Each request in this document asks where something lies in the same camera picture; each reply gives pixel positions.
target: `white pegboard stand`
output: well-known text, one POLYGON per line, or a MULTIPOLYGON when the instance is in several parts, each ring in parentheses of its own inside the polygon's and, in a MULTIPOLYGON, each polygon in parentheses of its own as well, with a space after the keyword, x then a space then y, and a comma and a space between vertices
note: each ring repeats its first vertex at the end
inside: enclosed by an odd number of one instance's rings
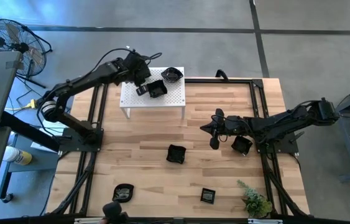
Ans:
MULTIPOLYGON (((151 76, 145 79, 145 83, 152 83, 156 80, 162 80, 161 73, 167 67, 150 68, 151 76)), ((183 73, 183 78, 175 83, 163 81, 167 87, 168 93, 158 98, 151 98, 148 93, 138 96, 137 87, 133 83, 122 83, 121 98, 119 107, 129 119, 131 117, 131 108, 160 108, 160 107, 180 107, 182 108, 182 119, 185 114, 186 94, 185 94, 185 72, 183 67, 176 67, 183 73)))

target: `desk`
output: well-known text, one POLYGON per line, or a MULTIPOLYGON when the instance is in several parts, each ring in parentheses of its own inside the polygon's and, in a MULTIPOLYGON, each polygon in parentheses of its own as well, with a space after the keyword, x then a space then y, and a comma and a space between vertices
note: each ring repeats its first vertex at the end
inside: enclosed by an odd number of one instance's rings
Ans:
MULTIPOLYGON (((285 111, 279 80, 266 78, 263 83, 269 114, 285 111)), ((92 92, 88 90, 75 96, 73 116, 87 119, 92 92)), ((246 157, 233 151, 234 137, 221 142, 218 150, 212 150, 209 147, 211 136, 199 129, 211 121, 216 108, 223 109, 226 116, 253 116, 247 85, 186 83, 183 120, 176 108, 135 110, 132 119, 126 119, 119 108, 120 93, 121 86, 109 86, 103 120, 104 139, 94 168, 89 217, 103 216, 103 205, 111 202, 115 186, 123 183, 135 186, 132 200, 121 204, 122 210, 131 217, 248 217, 240 199, 244 191, 237 186, 237 180, 265 195, 260 156, 254 147, 246 157), (184 164, 166 161, 170 144, 187 148, 184 164), (203 187, 216 191, 214 205, 200 201, 203 187)), ((71 152, 58 163, 47 212, 57 208, 72 188, 79 156, 80 153, 71 152)), ((278 157, 283 186, 308 213, 298 164, 288 154, 278 154, 278 157)), ((80 192, 78 208, 83 189, 80 192)), ((277 191, 273 194, 279 210, 277 191)))

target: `potted plant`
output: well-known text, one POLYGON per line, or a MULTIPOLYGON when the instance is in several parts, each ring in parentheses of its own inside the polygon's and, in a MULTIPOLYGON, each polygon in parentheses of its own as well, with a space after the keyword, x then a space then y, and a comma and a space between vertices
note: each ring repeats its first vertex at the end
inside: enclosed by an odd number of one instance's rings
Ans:
POLYGON ((273 210, 273 205, 267 199, 259 194, 255 189, 250 188, 243 181, 237 180, 238 185, 245 189, 242 201, 246 204, 245 209, 249 217, 263 218, 273 210))

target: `artificial plant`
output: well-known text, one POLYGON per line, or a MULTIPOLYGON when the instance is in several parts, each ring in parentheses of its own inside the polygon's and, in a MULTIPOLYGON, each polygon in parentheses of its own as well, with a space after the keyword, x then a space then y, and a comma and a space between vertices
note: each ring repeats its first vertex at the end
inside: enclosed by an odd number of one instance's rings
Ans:
POLYGON ((265 197, 261 196, 255 189, 250 188, 241 180, 237 180, 238 185, 245 189, 242 201, 246 204, 245 209, 252 218, 265 217, 272 211, 273 205, 268 202, 265 197))

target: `wooden tabletop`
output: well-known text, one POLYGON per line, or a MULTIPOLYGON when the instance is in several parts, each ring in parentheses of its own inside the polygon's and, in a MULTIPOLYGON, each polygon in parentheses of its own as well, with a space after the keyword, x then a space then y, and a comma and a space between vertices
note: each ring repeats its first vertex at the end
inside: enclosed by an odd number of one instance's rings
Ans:
MULTIPOLYGON (((263 81, 269 114, 283 112, 285 105, 279 80, 265 78, 263 81)), ((223 109, 225 116, 253 116, 247 85, 186 84, 183 120, 180 108, 132 109, 131 118, 126 119, 119 108, 120 94, 121 86, 109 86, 104 139, 94 169, 88 216, 103 216, 102 207, 111 202, 115 186, 132 184, 135 186, 132 200, 121 204, 122 210, 131 217, 248 217, 241 200, 244 191, 237 186, 237 180, 265 195, 262 164, 256 149, 253 146, 244 157, 232 150, 234 137, 229 137, 227 142, 220 143, 218 150, 212 150, 211 136, 200 130, 201 125, 211 121, 216 108, 223 109), (187 148, 184 164, 166 161, 170 144, 187 148), (213 205, 200 201, 203 187, 216 191, 213 205)), ((76 95, 71 114, 86 120, 91 96, 92 90, 76 95)), ((48 212, 57 208, 72 188, 79 156, 80 153, 71 152, 58 163, 48 212)), ((288 154, 278 157, 283 186, 308 213, 297 162, 288 154)), ((273 193, 279 210, 277 191, 273 193)))

